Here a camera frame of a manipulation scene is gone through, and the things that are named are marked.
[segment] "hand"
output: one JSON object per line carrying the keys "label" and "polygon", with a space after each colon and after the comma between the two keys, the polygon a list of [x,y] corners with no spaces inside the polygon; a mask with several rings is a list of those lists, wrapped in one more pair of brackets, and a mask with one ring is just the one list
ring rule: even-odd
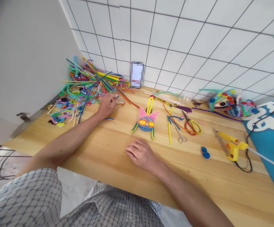
{"label": "hand", "polygon": [[154,155],[151,147],[145,141],[136,140],[125,149],[136,166],[150,173],[154,173],[162,162]]}
{"label": "hand", "polygon": [[113,95],[112,93],[107,93],[100,102],[99,108],[98,108],[98,115],[101,118],[108,117],[114,110],[116,105],[117,96]]}

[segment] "white tile wall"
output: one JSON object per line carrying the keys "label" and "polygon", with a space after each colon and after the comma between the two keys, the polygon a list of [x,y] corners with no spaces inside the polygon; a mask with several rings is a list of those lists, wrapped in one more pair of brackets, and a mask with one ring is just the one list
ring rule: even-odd
{"label": "white tile wall", "polygon": [[130,61],[141,61],[152,88],[202,100],[214,95],[203,88],[235,88],[259,104],[274,99],[274,0],[60,3],[99,69],[129,76]]}

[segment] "shirt sleeve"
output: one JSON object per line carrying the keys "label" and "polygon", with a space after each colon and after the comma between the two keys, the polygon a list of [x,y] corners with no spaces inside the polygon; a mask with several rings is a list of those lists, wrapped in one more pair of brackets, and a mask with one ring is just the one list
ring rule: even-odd
{"label": "shirt sleeve", "polygon": [[44,168],[17,177],[0,189],[0,226],[44,226],[58,222],[61,182]]}

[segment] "white floor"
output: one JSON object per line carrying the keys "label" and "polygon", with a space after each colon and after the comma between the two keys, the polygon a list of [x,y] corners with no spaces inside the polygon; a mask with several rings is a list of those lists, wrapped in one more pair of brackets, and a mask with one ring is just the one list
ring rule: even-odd
{"label": "white floor", "polygon": [[[8,153],[10,153],[10,151],[0,150],[0,155],[7,155]],[[20,152],[14,152],[12,155],[24,156],[24,154]],[[0,157],[0,167],[4,159]],[[30,157],[8,158],[2,167],[1,176],[15,175],[29,159]],[[57,174],[62,184],[60,214],[62,217],[76,208],[83,201],[97,181],[61,167],[58,167]],[[10,180],[0,180],[0,188],[9,181]],[[164,206],[162,209],[161,221],[166,227],[191,226],[183,212],[167,206]]]}

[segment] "pink ear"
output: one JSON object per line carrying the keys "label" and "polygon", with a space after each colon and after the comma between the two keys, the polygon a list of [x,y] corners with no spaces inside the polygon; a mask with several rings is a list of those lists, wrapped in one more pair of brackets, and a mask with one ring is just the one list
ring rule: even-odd
{"label": "pink ear", "polygon": [[139,109],[139,113],[140,113],[140,117],[139,118],[145,117],[147,115],[147,113],[145,112],[145,110],[143,108]]}
{"label": "pink ear", "polygon": [[151,114],[149,115],[149,117],[152,118],[153,121],[155,121],[155,120],[156,120],[156,117],[158,116],[158,113],[159,113],[159,111],[156,111],[156,112],[154,112],[154,113],[151,113]]}

